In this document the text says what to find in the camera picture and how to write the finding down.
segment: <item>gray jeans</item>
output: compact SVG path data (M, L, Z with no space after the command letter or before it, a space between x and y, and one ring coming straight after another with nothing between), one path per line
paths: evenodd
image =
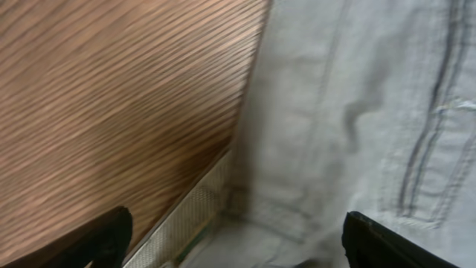
M356 210L474 267L475 5L274 1L227 217L195 266L346 267L341 226Z

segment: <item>gray fabric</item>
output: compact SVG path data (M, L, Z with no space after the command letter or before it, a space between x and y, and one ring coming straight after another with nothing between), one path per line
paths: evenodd
M472 0L276 0L223 227L187 267L347 267L357 210L476 264Z

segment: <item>wooden table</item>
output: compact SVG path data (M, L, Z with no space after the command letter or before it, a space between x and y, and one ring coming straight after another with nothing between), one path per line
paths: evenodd
M0 265L116 205L136 244L230 141L266 3L0 3Z

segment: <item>black object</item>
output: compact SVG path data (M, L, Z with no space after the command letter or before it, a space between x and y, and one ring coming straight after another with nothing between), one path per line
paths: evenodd
M6 268L119 268L132 237L132 216L117 207Z
M356 211L347 213L342 246L351 268L457 268Z

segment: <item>brown wood grain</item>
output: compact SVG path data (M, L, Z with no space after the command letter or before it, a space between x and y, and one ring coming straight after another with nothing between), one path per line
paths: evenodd
M230 141L266 3L0 3L0 265L116 205L134 245Z

